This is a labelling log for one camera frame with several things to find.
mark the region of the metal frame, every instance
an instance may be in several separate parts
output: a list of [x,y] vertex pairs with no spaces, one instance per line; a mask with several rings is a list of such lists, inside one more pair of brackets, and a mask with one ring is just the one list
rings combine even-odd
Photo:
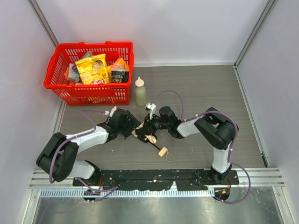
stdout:
[[275,3],[277,2],[277,0],[268,0],[268,2],[266,3],[265,7],[262,10],[262,13],[260,14],[259,18],[257,19],[249,37],[247,38],[243,49],[241,50],[234,66],[236,68],[238,68],[239,64],[241,63],[243,57],[245,56],[247,50],[249,49],[252,41],[254,40],[255,36],[257,35],[258,31],[261,29],[263,23],[265,22],[269,12],[271,11],[271,9],[274,7]]
[[[238,173],[239,185],[232,185],[232,187],[244,187],[248,186],[248,179],[244,171],[241,169],[235,169]],[[247,168],[247,172],[250,175],[252,187],[283,187],[284,181],[281,177],[278,168]],[[74,187],[72,185],[73,178],[68,177],[64,181],[49,183],[49,175],[42,170],[34,171],[32,180],[30,182],[30,189],[81,189],[82,187]],[[227,187],[227,185],[209,185],[210,188],[214,187]]]
[[272,188],[284,223],[294,224],[295,222],[293,219],[293,215],[290,211],[288,202],[284,194],[285,187],[272,187]]
[[50,25],[48,24],[48,21],[47,21],[46,17],[44,16],[42,10],[40,9],[37,1],[36,0],[28,0],[28,2],[31,5],[33,11],[35,12],[38,20],[41,22],[48,37],[52,41],[52,44],[56,47],[58,45],[58,40],[55,37],[55,34],[53,33],[53,30],[51,29]]
[[234,70],[235,70],[235,75],[237,77],[237,81],[238,81],[239,86],[240,86],[240,90],[241,90],[241,94],[243,96],[245,106],[246,106],[246,109],[247,109],[247,112],[248,112],[248,116],[249,116],[249,119],[250,119],[250,122],[251,122],[251,125],[252,125],[252,129],[253,129],[254,135],[256,137],[256,142],[257,142],[258,148],[260,149],[260,152],[261,152],[261,156],[262,156],[264,165],[265,165],[265,167],[269,167],[267,157],[265,156],[265,152],[264,152],[264,149],[263,149],[262,141],[261,141],[260,135],[258,133],[255,121],[253,119],[253,115],[251,113],[249,102],[247,100],[244,84],[243,84],[242,78],[240,77],[239,69],[234,66]]
[[[242,59],[244,58],[246,52],[248,51],[251,43],[253,42],[255,36],[257,35],[258,31],[262,27],[266,17],[268,16],[269,12],[275,5],[277,0],[268,0],[266,6],[264,7],[260,17],[258,18],[251,34],[249,35],[248,39],[246,40],[243,49],[241,50],[236,62],[234,63],[234,69],[236,73],[236,77],[244,98],[244,102],[246,105],[246,108],[249,113],[249,118],[253,126],[253,130],[256,136],[256,140],[258,143],[258,146],[260,148],[261,154],[263,156],[263,146],[253,119],[253,116],[251,114],[250,106],[246,97],[244,85],[242,83],[242,79],[239,74],[238,66],[241,63]],[[37,18],[41,22],[42,26],[45,29],[45,32],[47,33],[48,37],[52,41],[54,46],[57,46],[58,40],[55,37],[55,34],[53,30],[51,29],[50,25],[48,24],[43,12],[41,11],[38,3],[36,0],[28,0],[30,5],[32,6],[33,11],[35,12]],[[202,65],[202,64],[183,64],[183,65]],[[53,132],[58,132],[62,123],[64,111],[65,111],[66,103],[64,101],[61,102],[58,113],[57,113],[57,119],[55,123],[55,127]],[[264,157],[264,163],[265,166],[268,166],[267,160]],[[241,169],[236,169],[238,172],[240,184],[239,185],[233,185],[232,187],[246,187],[248,186],[248,180],[246,174]],[[262,187],[262,186],[272,186],[273,192],[276,197],[276,201],[278,203],[281,215],[283,217],[283,220],[285,223],[294,223],[292,214],[290,212],[290,209],[288,207],[288,203],[284,194],[285,190],[285,184],[283,182],[283,179],[281,177],[281,174],[279,172],[278,168],[249,168],[247,169],[251,182],[252,187]],[[36,170],[34,171],[29,192],[30,192],[30,198],[28,199],[27,209],[24,216],[23,224],[32,224],[34,220],[34,215],[36,213],[36,210],[38,209],[38,201],[40,197],[75,197],[79,196],[81,197],[83,192],[86,188],[83,187],[73,187],[72,186],[72,178],[67,178],[66,180],[50,184],[48,180],[49,176],[41,171]],[[181,192],[178,193],[176,189],[175,183],[171,187],[169,191],[161,191],[160,193],[157,192],[149,192],[145,191],[116,191],[115,194],[112,195],[112,197],[163,197],[163,196],[212,196],[214,194],[214,187],[227,187],[225,185],[216,185],[216,186],[209,186],[208,191],[194,191],[194,192]]]

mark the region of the black mounting plate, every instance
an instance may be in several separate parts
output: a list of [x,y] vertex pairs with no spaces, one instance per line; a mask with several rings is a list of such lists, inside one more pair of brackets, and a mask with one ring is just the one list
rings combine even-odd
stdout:
[[[169,190],[175,181],[178,191],[205,190],[207,185],[218,185],[209,169],[106,169],[100,171],[103,189],[118,186],[118,190]],[[231,185],[239,184],[238,174],[230,170]],[[227,185],[227,180],[220,185]],[[74,181],[74,186],[82,186]]]

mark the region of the red basket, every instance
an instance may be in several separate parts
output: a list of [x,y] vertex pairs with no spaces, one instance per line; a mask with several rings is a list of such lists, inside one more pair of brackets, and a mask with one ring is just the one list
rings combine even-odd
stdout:
[[[106,54],[108,65],[122,57],[130,67],[127,83],[99,85],[71,85],[64,73],[69,63],[79,60],[86,52]],[[44,87],[55,92],[68,105],[127,105],[130,103],[130,85],[134,68],[132,42],[61,43],[50,59]]]

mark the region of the squeeze bottle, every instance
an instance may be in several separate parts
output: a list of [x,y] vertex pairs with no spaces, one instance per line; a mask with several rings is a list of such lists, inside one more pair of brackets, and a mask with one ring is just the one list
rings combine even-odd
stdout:
[[138,106],[143,107],[147,103],[144,81],[138,77],[135,81],[135,86],[136,103]]

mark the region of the wooden stopper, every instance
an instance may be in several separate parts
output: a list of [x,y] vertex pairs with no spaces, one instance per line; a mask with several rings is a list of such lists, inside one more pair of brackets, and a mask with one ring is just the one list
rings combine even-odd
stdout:
[[158,155],[160,157],[163,157],[166,153],[167,153],[168,149],[166,147],[163,147],[160,152],[158,153]]

